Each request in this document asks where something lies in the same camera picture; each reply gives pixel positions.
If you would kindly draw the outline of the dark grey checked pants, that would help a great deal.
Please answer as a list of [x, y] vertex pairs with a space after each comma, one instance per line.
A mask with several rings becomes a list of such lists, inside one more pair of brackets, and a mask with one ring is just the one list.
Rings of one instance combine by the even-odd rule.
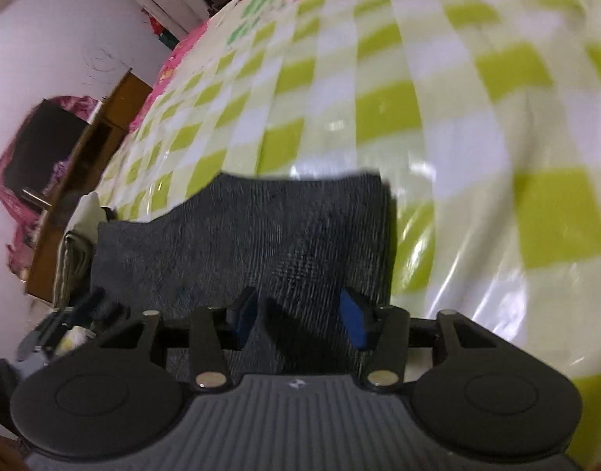
[[91, 283], [132, 312], [168, 319], [258, 294], [250, 337], [226, 353], [234, 380], [253, 373], [355, 373], [363, 355], [339, 318], [343, 289], [389, 297], [394, 212], [376, 174], [251, 180], [221, 174], [147, 223], [98, 229]]

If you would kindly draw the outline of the black television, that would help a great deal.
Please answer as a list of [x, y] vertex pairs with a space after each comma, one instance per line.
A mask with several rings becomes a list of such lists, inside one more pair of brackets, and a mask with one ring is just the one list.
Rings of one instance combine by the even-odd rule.
[[54, 166], [70, 156], [87, 126], [84, 118], [44, 99], [18, 132], [4, 185], [19, 198], [24, 188], [42, 192]]

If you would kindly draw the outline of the folded beige garment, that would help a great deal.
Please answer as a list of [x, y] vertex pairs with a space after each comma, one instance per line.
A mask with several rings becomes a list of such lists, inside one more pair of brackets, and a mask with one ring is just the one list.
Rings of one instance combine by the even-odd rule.
[[107, 221], [97, 192], [80, 198], [58, 247], [53, 288], [55, 309], [75, 304], [89, 290], [98, 226]]

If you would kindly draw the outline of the wooden side cabinet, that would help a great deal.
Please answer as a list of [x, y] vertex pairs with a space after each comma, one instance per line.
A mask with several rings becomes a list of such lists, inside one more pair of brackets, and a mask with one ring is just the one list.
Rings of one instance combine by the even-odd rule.
[[45, 200], [47, 209], [40, 218], [33, 242], [33, 260], [25, 279], [25, 292], [29, 296], [53, 303], [57, 252], [66, 224], [79, 198], [98, 184], [150, 92], [151, 87], [129, 71], [96, 106], [73, 148], [62, 180]]

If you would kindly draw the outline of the floral pink yellow bedspread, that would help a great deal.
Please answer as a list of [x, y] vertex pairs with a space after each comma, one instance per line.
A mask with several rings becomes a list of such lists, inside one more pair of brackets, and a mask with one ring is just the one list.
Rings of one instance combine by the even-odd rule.
[[211, 47], [213, 52], [205, 56], [205, 61], [210, 62], [213, 58], [224, 55], [238, 39], [247, 36], [256, 28], [265, 26], [271, 14], [296, 1], [299, 0], [228, 0], [224, 5], [217, 7], [211, 17], [181, 39], [172, 50], [159, 70], [142, 108], [129, 124], [129, 130], [138, 130], [156, 100], [166, 95], [168, 85], [176, 77], [180, 65], [196, 48], [198, 42], [210, 37], [214, 39], [214, 45]]

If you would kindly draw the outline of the green checked plastic sheet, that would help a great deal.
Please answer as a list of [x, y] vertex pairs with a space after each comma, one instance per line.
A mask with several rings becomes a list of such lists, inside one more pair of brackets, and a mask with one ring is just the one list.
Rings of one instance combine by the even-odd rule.
[[98, 185], [158, 217], [218, 172], [376, 170], [392, 299], [457, 309], [577, 384], [601, 460], [601, 0], [299, 0], [196, 44]]

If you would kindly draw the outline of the pink floral cloth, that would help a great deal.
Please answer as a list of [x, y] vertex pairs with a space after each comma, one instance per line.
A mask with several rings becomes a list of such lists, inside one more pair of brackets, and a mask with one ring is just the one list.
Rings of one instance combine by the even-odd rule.
[[18, 277], [33, 260], [30, 240], [40, 218], [40, 210], [23, 198], [23, 190], [51, 196], [96, 105], [90, 96], [43, 100], [30, 110], [0, 157], [0, 203], [15, 221], [7, 265]]

